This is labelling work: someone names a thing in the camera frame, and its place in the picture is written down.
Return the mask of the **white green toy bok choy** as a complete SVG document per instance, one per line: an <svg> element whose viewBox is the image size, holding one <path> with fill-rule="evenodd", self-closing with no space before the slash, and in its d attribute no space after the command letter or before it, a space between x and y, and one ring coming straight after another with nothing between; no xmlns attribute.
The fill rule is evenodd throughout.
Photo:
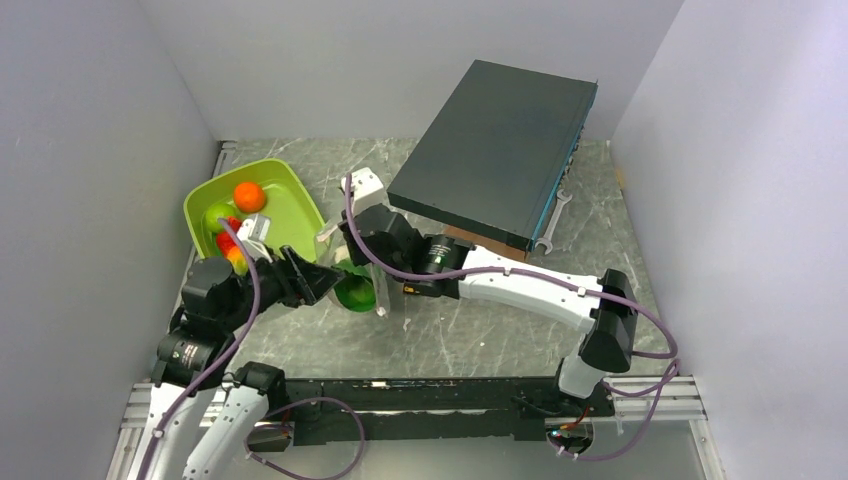
<svg viewBox="0 0 848 480"><path fill-rule="evenodd" d="M334 267L345 273L334 286L337 303L356 313L374 310L377 300L370 271L365 266L354 265L350 259L338 261Z"/></svg>

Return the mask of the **clear pink zip top bag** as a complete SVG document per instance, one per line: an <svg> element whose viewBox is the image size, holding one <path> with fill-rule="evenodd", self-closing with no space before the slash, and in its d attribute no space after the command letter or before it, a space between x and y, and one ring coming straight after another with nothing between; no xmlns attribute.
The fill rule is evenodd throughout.
<svg viewBox="0 0 848 480"><path fill-rule="evenodd" d="M314 246L318 264L328 267L334 267L334 265L338 261L350 259L352 263L356 265L347 246L341 224L341 215L335 214L324 224L324 226L315 235ZM387 318L390 313L390 299L389 288L385 274L371 264L356 266L365 266L370 271L370 275L375 288L377 300L376 307L374 310L366 313L375 314L381 318ZM329 297L335 305L343 308L336 301L334 289L329 294Z"/></svg>

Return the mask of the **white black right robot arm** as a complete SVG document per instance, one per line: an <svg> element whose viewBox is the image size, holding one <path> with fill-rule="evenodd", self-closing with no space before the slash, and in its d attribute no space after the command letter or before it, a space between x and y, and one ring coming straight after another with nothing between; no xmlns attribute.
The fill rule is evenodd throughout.
<svg viewBox="0 0 848 480"><path fill-rule="evenodd" d="M346 207L340 228L355 264L380 269L408 295L490 301L578 331L550 391L564 415L585 407L606 375L631 368L637 311L630 280L619 270L596 277L529 265L458 238L423 235L384 204L360 213Z"/></svg>

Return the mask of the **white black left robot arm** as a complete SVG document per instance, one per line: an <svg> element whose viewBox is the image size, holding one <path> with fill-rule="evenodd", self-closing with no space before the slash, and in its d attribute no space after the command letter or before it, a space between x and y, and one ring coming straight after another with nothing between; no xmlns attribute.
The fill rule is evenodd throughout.
<svg viewBox="0 0 848 480"><path fill-rule="evenodd" d="M249 362L236 371L217 419L200 429L248 328L272 305L318 303L344 276L289 247L256 260L245 274L221 256L196 262L169 333L157 346L148 414L129 478L220 478L255 424L279 417L289 400L283 370Z"/></svg>

